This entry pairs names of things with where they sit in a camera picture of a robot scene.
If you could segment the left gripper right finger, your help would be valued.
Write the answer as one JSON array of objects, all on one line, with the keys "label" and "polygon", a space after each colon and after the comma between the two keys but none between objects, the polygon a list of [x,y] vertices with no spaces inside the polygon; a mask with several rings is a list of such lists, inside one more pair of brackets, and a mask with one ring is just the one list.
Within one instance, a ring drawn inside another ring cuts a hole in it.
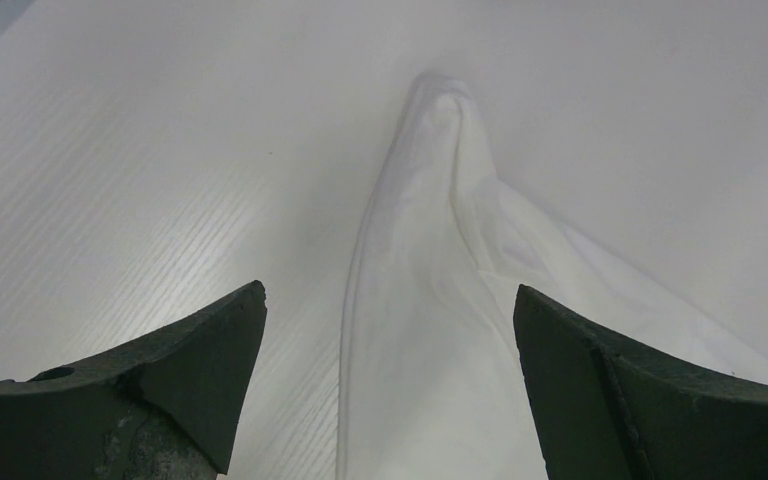
[{"label": "left gripper right finger", "polygon": [[552,479],[768,479],[768,385],[603,327],[521,286],[524,385]]}]

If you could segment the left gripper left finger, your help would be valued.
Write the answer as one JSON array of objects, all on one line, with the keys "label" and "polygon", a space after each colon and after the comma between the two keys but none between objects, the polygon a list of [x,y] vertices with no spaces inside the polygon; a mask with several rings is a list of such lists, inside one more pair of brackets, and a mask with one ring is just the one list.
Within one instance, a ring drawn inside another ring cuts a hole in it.
[{"label": "left gripper left finger", "polygon": [[0,381],[0,479],[227,473],[266,318],[253,281],[102,353]]}]

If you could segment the white printed t-shirt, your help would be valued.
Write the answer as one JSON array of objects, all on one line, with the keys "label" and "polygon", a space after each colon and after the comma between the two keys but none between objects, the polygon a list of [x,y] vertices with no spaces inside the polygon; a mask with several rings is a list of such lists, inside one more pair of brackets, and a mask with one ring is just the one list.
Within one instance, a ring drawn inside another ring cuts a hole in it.
[{"label": "white printed t-shirt", "polygon": [[694,364],[768,384],[768,359],[497,175],[465,85],[414,82],[343,309],[340,479],[543,479],[513,314],[532,286]]}]

